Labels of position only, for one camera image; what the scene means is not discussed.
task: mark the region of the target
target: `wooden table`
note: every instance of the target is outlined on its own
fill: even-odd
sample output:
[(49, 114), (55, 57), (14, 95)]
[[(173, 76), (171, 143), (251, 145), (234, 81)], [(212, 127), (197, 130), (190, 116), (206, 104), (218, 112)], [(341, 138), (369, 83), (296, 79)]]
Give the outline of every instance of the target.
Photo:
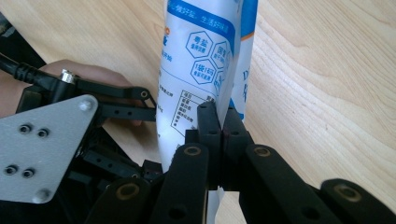
[[(12, 1), (1, 12), (47, 62), (124, 74), (157, 94), (163, 2)], [(246, 126), (314, 187), (342, 177), (396, 212), (396, 2), (261, 0)], [(142, 162), (157, 161), (154, 124), (107, 125)], [(241, 223), (226, 194), (218, 223)]]

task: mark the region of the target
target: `silver metal plate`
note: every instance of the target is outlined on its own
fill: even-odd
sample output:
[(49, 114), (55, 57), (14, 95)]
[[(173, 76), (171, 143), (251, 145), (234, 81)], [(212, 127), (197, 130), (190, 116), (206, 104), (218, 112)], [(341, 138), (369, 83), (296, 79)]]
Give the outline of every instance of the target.
[(50, 201), (97, 107), (83, 95), (0, 119), (0, 200)]

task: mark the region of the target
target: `blue hexagon outline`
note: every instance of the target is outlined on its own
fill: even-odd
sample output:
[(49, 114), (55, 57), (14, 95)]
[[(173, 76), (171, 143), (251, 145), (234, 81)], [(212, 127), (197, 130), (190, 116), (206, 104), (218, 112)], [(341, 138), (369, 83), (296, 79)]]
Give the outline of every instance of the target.
[[(194, 57), (194, 55), (192, 55), (190, 49), (188, 48), (189, 40), (190, 40), (191, 35), (199, 34), (199, 33), (205, 33), (205, 35), (207, 36), (207, 38), (209, 38), (210, 42), (212, 42), (212, 44), (211, 44), (212, 46), (210, 46), (210, 49), (207, 51), (207, 54), (206, 54), (206, 55), (204, 55), (204, 56), (199, 56), (199, 57)], [(187, 44), (186, 44), (186, 46), (185, 46), (186, 50), (189, 52), (189, 54), (192, 56), (192, 58), (195, 58), (195, 59), (204, 58), (204, 57), (209, 56), (209, 53), (210, 53), (210, 51), (212, 50), (212, 47), (213, 47), (213, 40), (212, 40), (212, 39), (210, 38), (210, 36), (206, 33), (206, 31), (198, 31), (198, 32), (191, 33), (191, 34), (189, 35), (189, 39), (187, 40)]]
[[(203, 83), (198, 83), (197, 79), (195, 79), (195, 76), (192, 74), (192, 70), (194, 70), (194, 67), (195, 67), (195, 64), (196, 64), (196, 63), (198, 63), (198, 62), (203, 62), (203, 61), (208, 61), (208, 62), (213, 66), (213, 69), (215, 70), (215, 74), (214, 74), (214, 76), (213, 76), (213, 78), (212, 78), (211, 81), (203, 82)], [(202, 60), (199, 60), (199, 61), (195, 61), (194, 64), (192, 65), (192, 69), (191, 69), (191, 71), (190, 71), (190, 76), (192, 76), (192, 78), (194, 78), (195, 82), (196, 82), (198, 85), (203, 85), (203, 84), (207, 84), (207, 83), (212, 83), (213, 80), (217, 77), (217, 75), (218, 75), (218, 70), (216, 69), (215, 65), (213, 65), (212, 62), (210, 62), (209, 59), (202, 59)]]
[(213, 59), (213, 54), (215, 53), (215, 48), (216, 48), (216, 46), (217, 46), (217, 45), (220, 45), (220, 44), (222, 44), (222, 43), (225, 43), (225, 47), (228, 48), (227, 42), (226, 42), (226, 41), (217, 43), (217, 44), (215, 44), (215, 46), (213, 46), (213, 52), (212, 52), (212, 55), (210, 55), (210, 59), (213, 61), (213, 63), (216, 65), (216, 67), (217, 67), (218, 69), (223, 68), (224, 65), (223, 65), (222, 67), (218, 67), (218, 65), (215, 63), (215, 60)]

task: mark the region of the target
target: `blue stripe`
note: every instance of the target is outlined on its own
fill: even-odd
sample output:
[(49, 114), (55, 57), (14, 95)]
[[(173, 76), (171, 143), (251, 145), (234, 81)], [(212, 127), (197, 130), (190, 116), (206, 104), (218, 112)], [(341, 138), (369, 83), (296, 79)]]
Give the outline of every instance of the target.
[(181, 0), (169, 0), (168, 12), (226, 38), (234, 53), (235, 28), (229, 21)]
[(257, 0), (244, 0), (242, 5), (241, 37), (254, 32), (257, 16)]

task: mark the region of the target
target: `blue and white packaging bag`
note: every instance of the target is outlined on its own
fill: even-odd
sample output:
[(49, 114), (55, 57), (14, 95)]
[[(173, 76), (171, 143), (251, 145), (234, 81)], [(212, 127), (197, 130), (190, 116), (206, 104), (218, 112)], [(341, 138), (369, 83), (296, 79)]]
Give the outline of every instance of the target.
[[(229, 104), (244, 117), (257, 0), (165, 4), (157, 132), (167, 171), (176, 149), (184, 145), (185, 131), (197, 128), (198, 105), (215, 101), (221, 125)], [(207, 223), (214, 223), (221, 195), (209, 192)]]

